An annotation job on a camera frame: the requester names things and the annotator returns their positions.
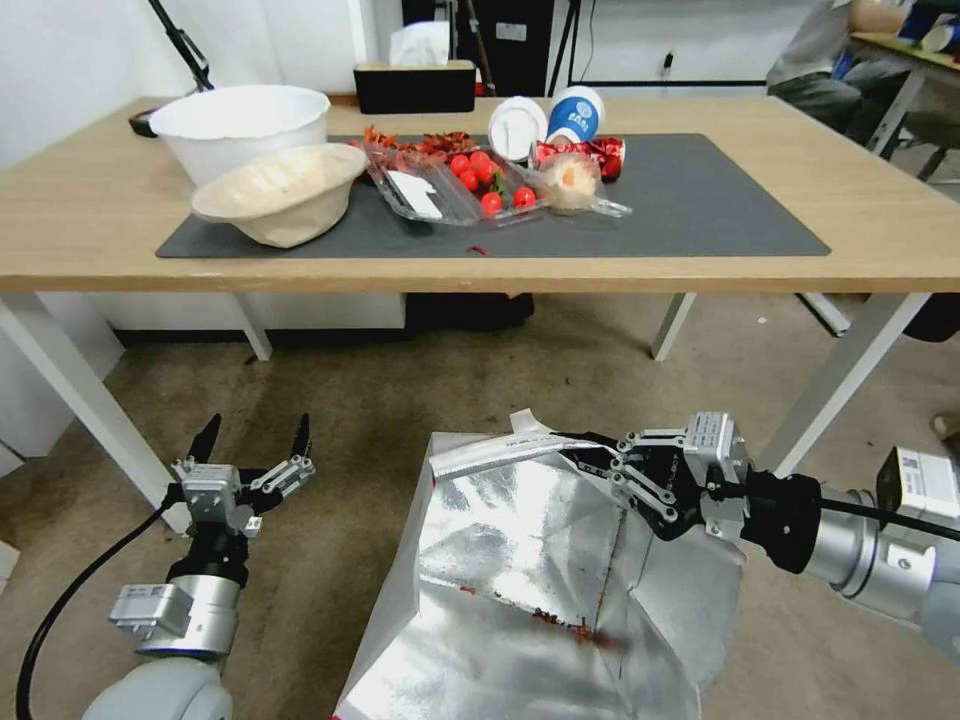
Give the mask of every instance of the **plastic tray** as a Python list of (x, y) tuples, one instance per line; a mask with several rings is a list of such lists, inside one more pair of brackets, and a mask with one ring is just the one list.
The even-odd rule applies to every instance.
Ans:
[[(426, 157), (417, 152), (383, 148), (371, 143), (364, 143), (363, 149), (370, 160), (367, 172), (370, 173), (380, 194), (397, 215), (408, 220), (463, 227), (481, 223), (491, 227), (501, 227), (533, 219), (546, 207), (546, 203), (538, 198), (533, 205), (523, 208), (508, 207), (496, 215), (487, 215), (480, 204), (479, 193), (474, 194), (467, 190), (450, 170), (450, 166), (441, 160)], [(522, 171), (488, 146), (479, 146), (477, 150), (486, 152), (490, 159), (500, 166), (507, 198), (512, 203), (514, 192), (520, 187), (529, 186)], [(388, 175), (389, 170), (399, 170), (430, 183), (434, 192), (430, 193), (429, 197), (440, 211), (440, 217), (435, 218), (417, 212), (391, 180)]]

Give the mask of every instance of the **white plastic bowl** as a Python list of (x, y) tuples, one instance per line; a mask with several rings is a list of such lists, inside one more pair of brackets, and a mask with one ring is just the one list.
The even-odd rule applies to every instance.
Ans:
[(241, 85), (197, 93), (157, 110), (150, 128), (190, 179), (203, 185), (284, 147), (327, 141), (330, 100), (291, 85)]
[(233, 223), (264, 245), (293, 247), (337, 224), (366, 167), (366, 154), (350, 145), (284, 148), (201, 187), (193, 213)]

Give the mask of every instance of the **gray shirt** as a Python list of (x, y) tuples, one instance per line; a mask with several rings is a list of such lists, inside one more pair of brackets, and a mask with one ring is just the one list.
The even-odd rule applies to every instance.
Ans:
[(817, 0), (787, 49), (767, 74), (767, 86), (818, 72), (832, 72), (850, 37), (853, 0)]

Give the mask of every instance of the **table leg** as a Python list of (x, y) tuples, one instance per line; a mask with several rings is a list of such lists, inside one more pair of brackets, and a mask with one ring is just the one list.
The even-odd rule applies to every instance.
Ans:
[(257, 359), (266, 362), (273, 354), (273, 345), (270, 344), (270, 339), (253, 311), (253, 306), (247, 296), (240, 293), (228, 293), (227, 298), (233, 302), (241, 323), (240, 328), (247, 336), (247, 340), (250, 341)]
[(20, 551), (0, 540), (0, 595), (7, 587), (7, 581), (13, 574), (13, 567), (17, 564)]
[(833, 301), (823, 293), (800, 293), (810, 312), (820, 318), (834, 337), (843, 337), (850, 329), (850, 321)]
[(893, 103), (887, 109), (880, 124), (877, 125), (877, 129), (873, 131), (873, 136), (867, 142), (867, 150), (874, 155), (879, 155), (883, 152), (887, 143), (890, 142), (890, 138), (900, 129), (903, 116), (907, 114), (907, 110), (910, 109), (910, 104), (917, 96), (917, 93), (920, 92), (920, 88), (923, 87), (923, 79), (923, 73), (917, 70), (907, 75), (903, 87), (900, 88), (897, 97), (893, 99)]
[(657, 338), (650, 347), (650, 355), (657, 362), (667, 359), (670, 348), (673, 347), (677, 335), (680, 334), (680, 328), (683, 327), (683, 321), (687, 319), (687, 314), (696, 299), (696, 293), (677, 293), (673, 296), (670, 307), (667, 308), (667, 314), (664, 315), (660, 329), (657, 331)]
[[(894, 98), (893, 103), (887, 109), (877, 129), (867, 142), (867, 149), (874, 155), (879, 155), (890, 142), (893, 134), (900, 129), (900, 123), (903, 122), (907, 110), (911, 103), (923, 87), (923, 73), (914, 70), (911, 72)], [(841, 337), (850, 327), (850, 321), (846, 315), (838, 308), (826, 295), (822, 293), (802, 293), (801, 297), (807, 303), (811, 312), (820, 318), (821, 322), (830, 329), (836, 337)]]
[(780, 476), (793, 472), (929, 297), (929, 293), (871, 296), (780, 423), (757, 467)]
[[(137, 432), (80, 351), (33, 293), (0, 295), (0, 328), (76, 413), (147, 501), (157, 507), (173, 476)], [(190, 515), (182, 505), (163, 519), (186, 532)]]

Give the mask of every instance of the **red cherry tomato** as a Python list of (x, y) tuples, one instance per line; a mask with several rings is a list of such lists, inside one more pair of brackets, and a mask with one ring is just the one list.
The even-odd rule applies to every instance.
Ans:
[(493, 176), (500, 172), (500, 166), (489, 161), (486, 163), (477, 163), (477, 165), (473, 167), (473, 171), (477, 174), (477, 180), (484, 185), (489, 185), (493, 182)]
[(470, 167), (474, 170), (477, 169), (477, 165), (486, 165), (490, 162), (490, 156), (487, 155), (483, 150), (475, 150), (470, 153)]
[(460, 182), (470, 192), (474, 192), (480, 187), (480, 183), (477, 182), (477, 174), (473, 170), (464, 170), (460, 173)]
[(487, 215), (496, 215), (503, 210), (503, 199), (497, 193), (487, 193), (480, 198), (480, 204)]
[(457, 177), (460, 177), (460, 173), (470, 167), (470, 159), (466, 155), (454, 155), (450, 159), (450, 172), (452, 172)]
[(517, 188), (513, 194), (514, 207), (530, 207), (537, 202), (537, 195), (528, 187)]

